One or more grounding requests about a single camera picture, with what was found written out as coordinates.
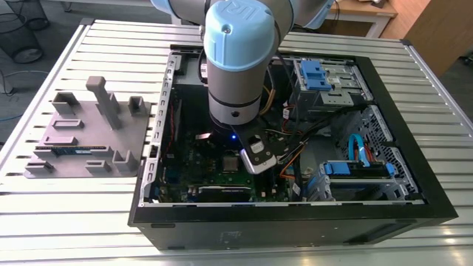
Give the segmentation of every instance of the open computer tower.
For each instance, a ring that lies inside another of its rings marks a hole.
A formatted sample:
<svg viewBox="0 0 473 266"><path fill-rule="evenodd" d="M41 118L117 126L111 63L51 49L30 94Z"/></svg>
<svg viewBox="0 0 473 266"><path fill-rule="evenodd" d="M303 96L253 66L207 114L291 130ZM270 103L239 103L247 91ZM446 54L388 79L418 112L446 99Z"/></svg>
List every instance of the open computer tower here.
<svg viewBox="0 0 473 266"><path fill-rule="evenodd" d="M295 166L282 158L251 175L237 137L207 112L201 48L171 47L129 216L158 249L372 244L456 217L368 58L282 57L290 75L274 57L265 80L276 87L261 117L267 139L291 135L294 104L298 119L324 123Z"/></svg>

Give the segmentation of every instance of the blue cable on floor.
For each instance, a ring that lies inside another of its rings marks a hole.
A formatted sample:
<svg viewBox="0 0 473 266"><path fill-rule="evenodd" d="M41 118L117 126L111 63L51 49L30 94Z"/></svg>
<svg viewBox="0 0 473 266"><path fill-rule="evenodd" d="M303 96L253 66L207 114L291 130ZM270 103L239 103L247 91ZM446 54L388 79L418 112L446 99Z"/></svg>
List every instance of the blue cable on floor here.
<svg viewBox="0 0 473 266"><path fill-rule="evenodd" d="M2 118L2 119L0 119L0 122L7 121L7 120L11 120L11 119L15 119L15 118L18 118L18 117L21 117L21 116L22 116L22 114L19 114L19 115L17 115L17 116L13 116L13 117L9 117L9 118Z"/></svg>

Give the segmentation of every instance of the light blue robot joint cap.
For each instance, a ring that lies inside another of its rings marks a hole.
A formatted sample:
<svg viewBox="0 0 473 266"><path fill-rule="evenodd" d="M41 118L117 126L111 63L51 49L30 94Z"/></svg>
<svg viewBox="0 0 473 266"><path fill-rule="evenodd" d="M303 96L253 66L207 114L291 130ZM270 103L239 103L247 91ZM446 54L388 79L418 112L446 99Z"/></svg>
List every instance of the light blue robot joint cap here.
<svg viewBox="0 0 473 266"><path fill-rule="evenodd" d="M268 56L274 44L274 18L257 0L219 1L205 19L206 58L225 71L245 71Z"/></svg>

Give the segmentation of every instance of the gray 3d printed holder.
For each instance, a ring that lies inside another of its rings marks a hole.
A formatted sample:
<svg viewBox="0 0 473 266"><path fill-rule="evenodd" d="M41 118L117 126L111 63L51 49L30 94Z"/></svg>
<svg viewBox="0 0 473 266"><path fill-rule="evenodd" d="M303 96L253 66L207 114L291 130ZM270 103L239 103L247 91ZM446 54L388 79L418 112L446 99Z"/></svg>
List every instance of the gray 3d printed holder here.
<svg viewBox="0 0 473 266"><path fill-rule="evenodd" d="M89 77L85 86L97 101L77 101L73 93L57 93L51 101L55 112L25 167L26 178L137 174L150 103L135 96L117 102L101 76Z"/></svg>

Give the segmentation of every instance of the desk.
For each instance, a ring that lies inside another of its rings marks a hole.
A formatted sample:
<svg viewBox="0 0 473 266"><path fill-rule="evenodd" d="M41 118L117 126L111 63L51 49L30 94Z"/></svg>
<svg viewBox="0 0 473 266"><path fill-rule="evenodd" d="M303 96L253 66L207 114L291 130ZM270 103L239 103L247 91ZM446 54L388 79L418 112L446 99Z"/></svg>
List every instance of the desk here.
<svg viewBox="0 0 473 266"><path fill-rule="evenodd" d="M135 177L25 179L55 93L89 99L85 81L99 75L117 100L142 96L155 115L170 44L201 45L197 27L117 21L78 26L0 150L0 264L464 266L473 261L473 126L415 51L398 40L291 33L280 50L370 57L459 215L440 226L368 246L158 251L126 225Z"/></svg>
<svg viewBox="0 0 473 266"><path fill-rule="evenodd" d="M343 0L339 2L339 20L368 22L372 25L366 34L367 38L378 38L391 18L395 18L396 11L388 3L383 8L376 8L370 5L370 2L359 2L356 0ZM334 19L335 4L331 5L327 19Z"/></svg>

